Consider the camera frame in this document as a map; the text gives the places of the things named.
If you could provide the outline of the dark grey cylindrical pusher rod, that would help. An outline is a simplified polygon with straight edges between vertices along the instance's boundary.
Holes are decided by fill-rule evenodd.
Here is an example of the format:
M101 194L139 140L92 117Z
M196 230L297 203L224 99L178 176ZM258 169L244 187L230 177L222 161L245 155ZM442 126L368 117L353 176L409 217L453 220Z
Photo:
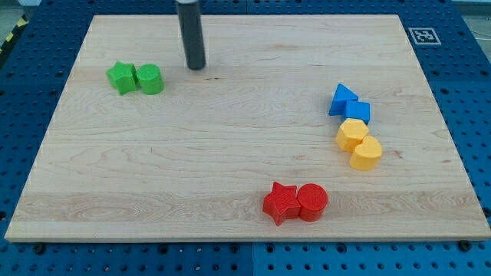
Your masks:
M177 0L176 10L187 67L201 70L206 66L206 54L199 0Z

